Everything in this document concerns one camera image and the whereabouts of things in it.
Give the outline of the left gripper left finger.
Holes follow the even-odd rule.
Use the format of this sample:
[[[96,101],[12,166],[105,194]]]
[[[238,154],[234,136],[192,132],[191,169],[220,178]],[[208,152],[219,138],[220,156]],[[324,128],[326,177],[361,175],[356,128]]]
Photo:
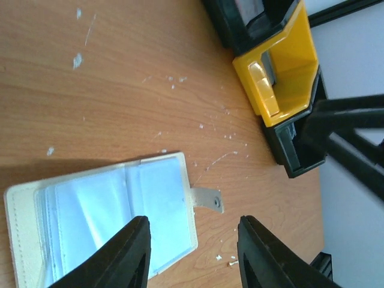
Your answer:
[[[151,233],[146,216],[129,223],[59,220],[49,240],[47,287],[146,287]]]

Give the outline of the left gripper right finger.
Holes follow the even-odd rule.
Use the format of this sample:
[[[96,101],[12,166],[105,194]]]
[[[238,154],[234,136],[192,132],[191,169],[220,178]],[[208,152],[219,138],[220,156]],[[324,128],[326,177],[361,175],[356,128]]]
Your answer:
[[[298,257],[252,215],[238,225],[238,260],[243,287],[338,287]]]

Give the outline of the beige card holder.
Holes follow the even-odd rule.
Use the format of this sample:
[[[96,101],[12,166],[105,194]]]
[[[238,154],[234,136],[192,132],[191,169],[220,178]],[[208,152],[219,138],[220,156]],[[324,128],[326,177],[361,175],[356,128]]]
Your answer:
[[[195,207],[224,211],[220,191],[191,187],[181,152],[14,185],[4,202],[17,287],[48,287],[136,216],[154,277],[197,248]]]

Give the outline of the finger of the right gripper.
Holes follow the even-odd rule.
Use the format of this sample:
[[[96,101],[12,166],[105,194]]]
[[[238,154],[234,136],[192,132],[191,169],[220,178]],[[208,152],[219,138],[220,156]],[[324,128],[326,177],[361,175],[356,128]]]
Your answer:
[[[320,100],[305,121],[301,139],[332,157],[383,200],[383,143],[375,145],[357,129],[383,128],[383,95]]]

